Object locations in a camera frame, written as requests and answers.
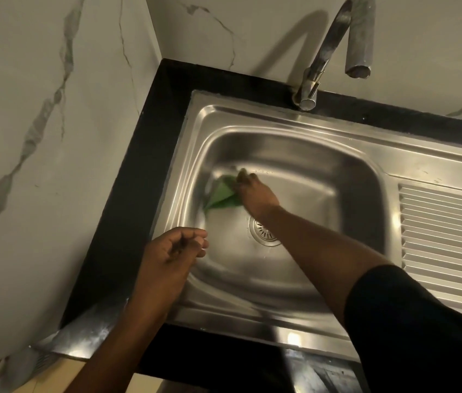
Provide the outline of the person's left hand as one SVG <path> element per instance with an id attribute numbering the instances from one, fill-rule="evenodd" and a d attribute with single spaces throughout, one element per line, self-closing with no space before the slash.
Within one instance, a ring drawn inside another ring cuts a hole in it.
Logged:
<path id="1" fill-rule="evenodd" d="M 192 266 L 206 255 L 196 241 L 173 248 L 161 246 L 161 235 L 144 248 L 131 300 L 146 315 L 165 315 L 180 296 Z"/>

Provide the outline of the person's right hand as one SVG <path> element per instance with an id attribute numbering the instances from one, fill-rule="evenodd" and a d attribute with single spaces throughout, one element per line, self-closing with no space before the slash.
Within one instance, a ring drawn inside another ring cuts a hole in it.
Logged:
<path id="1" fill-rule="evenodd" d="M 259 222 L 263 223 L 273 212 L 281 209 L 278 198 L 259 177 L 256 188 L 246 192 L 237 192 L 237 194 L 246 211 Z"/>

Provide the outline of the green scrub pad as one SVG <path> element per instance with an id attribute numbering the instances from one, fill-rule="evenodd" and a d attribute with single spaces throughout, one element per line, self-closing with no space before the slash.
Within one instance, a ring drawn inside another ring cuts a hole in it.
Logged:
<path id="1" fill-rule="evenodd" d="M 204 212 L 242 206 L 241 198 L 234 190 L 236 183 L 237 177 L 234 175 L 222 175 L 215 179 Z"/>

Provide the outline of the person's left forearm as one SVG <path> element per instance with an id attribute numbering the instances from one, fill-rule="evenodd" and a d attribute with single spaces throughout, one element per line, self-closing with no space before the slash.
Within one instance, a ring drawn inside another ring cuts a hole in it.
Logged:
<path id="1" fill-rule="evenodd" d="M 126 393 L 141 357 L 165 322 L 172 304 L 133 297 L 64 393 Z"/>

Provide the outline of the person's right forearm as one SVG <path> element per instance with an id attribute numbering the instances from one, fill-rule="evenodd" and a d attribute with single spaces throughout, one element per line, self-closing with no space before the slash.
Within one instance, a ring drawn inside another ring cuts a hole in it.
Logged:
<path id="1" fill-rule="evenodd" d="M 285 247 L 342 326 L 345 304 L 355 283 L 376 267 L 394 267 L 370 247 L 280 205 L 268 204 L 249 212 Z"/>

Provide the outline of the round sink drain strainer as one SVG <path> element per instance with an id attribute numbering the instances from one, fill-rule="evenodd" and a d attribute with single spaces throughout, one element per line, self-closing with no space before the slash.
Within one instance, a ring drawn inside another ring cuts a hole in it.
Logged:
<path id="1" fill-rule="evenodd" d="M 255 218 L 249 218 L 248 229 L 253 239 L 266 247 L 276 247 L 280 241 Z"/>

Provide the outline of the stainless steel sink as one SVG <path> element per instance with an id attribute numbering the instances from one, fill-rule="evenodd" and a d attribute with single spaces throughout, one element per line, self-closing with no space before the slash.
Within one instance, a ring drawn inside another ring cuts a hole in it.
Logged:
<path id="1" fill-rule="evenodd" d="M 168 322 L 358 361 L 287 250 L 251 236 L 243 207 L 204 212 L 215 179 L 256 173 L 288 211 L 383 254 L 462 313 L 462 146 L 194 91 L 153 238 L 208 232 Z"/>

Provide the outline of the chrome faucet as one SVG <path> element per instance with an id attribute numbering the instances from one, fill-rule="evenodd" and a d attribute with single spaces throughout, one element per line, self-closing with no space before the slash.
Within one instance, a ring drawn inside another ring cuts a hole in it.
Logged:
<path id="1" fill-rule="evenodd" d="M 310 67 L 304 71 L 293 104 L 300 111 L 316 107 L 320 79 L 340 42 L 348 33 L 345 74 L 354 79 L 367 79 L 372 72 L 376 0 L 345 0 L 325 35 Z"/>

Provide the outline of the black sleeve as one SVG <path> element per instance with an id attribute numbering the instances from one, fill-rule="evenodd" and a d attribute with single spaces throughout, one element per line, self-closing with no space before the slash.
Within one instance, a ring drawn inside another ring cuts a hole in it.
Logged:
<path id="1" fill-rule="evenodd" d="M 462 393 L 462 314 L 398 267 L 354 284 L 345 327 L 371 393 Z"/>

